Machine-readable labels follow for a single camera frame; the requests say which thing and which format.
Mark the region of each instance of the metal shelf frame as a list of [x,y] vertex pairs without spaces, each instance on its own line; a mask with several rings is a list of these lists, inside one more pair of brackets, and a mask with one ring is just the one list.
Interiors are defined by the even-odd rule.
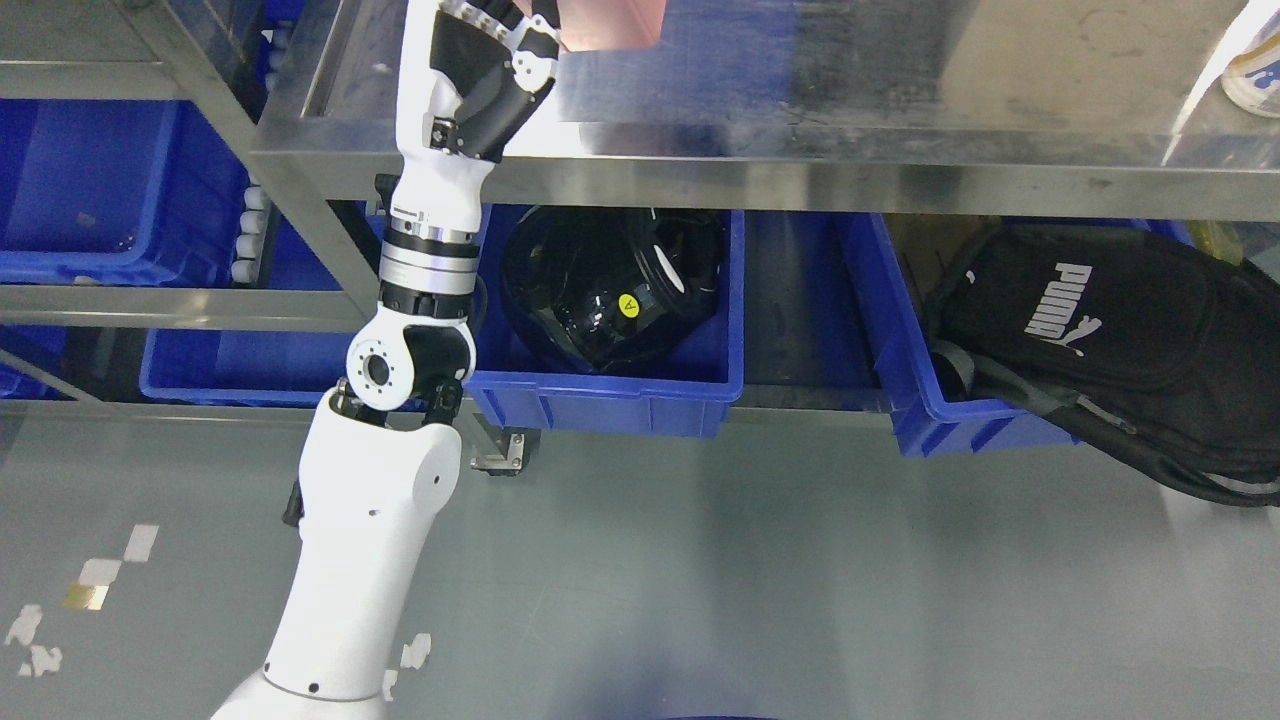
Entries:
[[[485,200],[1280,220],[1280,124],[1206,81],[1244,6],[671,0],[655,49],[563,59]],[[329,201],[372,200],[374,176],[401,169],[403,0],[310,0],[269,101],[246,50],[260,8],[0,4],[0,97],[195,102],[342,290],[8,286],[0,324],[353,332],[371,315],[376,275]],[[79,401],[0,411],[288,415],[123,406],[49,379]],[[792,380],[758,378],[731,419],[883,419],[840,410],[874,397]]]

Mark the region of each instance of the shelf surface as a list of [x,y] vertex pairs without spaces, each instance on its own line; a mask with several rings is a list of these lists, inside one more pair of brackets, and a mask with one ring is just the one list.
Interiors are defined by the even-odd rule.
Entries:
[[[657,47],[562,59],[488,200],[1276,219],[1280,123],[1216,82],[1244,6],[671,0]],[[314,0],[256,152],[369,197],[403,13]]]

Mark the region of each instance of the backpack strap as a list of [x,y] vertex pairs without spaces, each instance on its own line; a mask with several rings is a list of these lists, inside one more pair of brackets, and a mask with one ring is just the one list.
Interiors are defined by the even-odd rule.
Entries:
[[1004,400],[1039,415],[1170,489],[1236,507],[1280,505],[1280,478],[1271,483],[1245,483],[1193,470],[1137,441],[1128,423],[1075,391],[1041,387],[989,357],[945,340],[933,340],[929,352],[936,363],[946,363],[955,370],[969,397]]

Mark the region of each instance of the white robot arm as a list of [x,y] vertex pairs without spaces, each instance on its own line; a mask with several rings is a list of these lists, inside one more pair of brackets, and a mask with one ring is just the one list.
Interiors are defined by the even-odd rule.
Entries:
[[[458,479],[452,427],[475,369],[467,328],[480,186],[547,97],[559,53],[554,0],[408,0],[374,319],[346,378],[316,407],[292,498],[302,552],[262,665],[214,720],[375,720],[404,598]],[[422,427],[387,413],[426,404]]]

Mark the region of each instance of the blue storage crate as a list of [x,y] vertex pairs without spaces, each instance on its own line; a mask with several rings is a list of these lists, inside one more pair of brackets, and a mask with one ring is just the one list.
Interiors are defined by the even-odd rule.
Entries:
[[[339,290],[285,222],[269,286]],[[154,400],[195,405],[315,407],[346,372],[353,333],[151,331],[138,388]]]
[[[498,292],[502,249],[525,208],[486,213],[480,275],[489,307],[476,337],[479,366],[467,384],[502,427],[713,437],[742,392],[744,215],[732,213],[726,291],[717,316],[662,364],[660,377],[552,374],[520,343]],[[381,219],[372,219],[380,232]],[[301,241],[276,241],[271,287],[323,290],[333,278]],[[152,331],[140,387],[156,400],[200,405],[308,407],[343,374],[351,334]]]
[[[67,328],[0,327],[0,346],[35,365],[56,373],[67,347]],[[56,400],[61,395],[22,370],[0,364],[0,400]]]
[[220,287],[243,167],[187,102],[0,100],[0,282]]
[[502,250],[526,211],[494,206],[484,231],[480,275],[489,311],[476,337],[479,364],[467,391],[490,423],[504,428],[714,437],[742,395],[742,211],[726,215],[727,263],[716,316],[648,378],[547,373],[507,322],[498,291]]
[[[1134,227],[1189,243],[1167,220],[1062,220],[1007,218],[1007,223],[1078,223]],[[884,218],[851,215],[844,228],[845,261],[854,277],[876,372],[890,402],[902,455],[986,452],[1078,442],[1051,423],[1000,400],[950,402],[942,395],[915,307],[911,305]]]

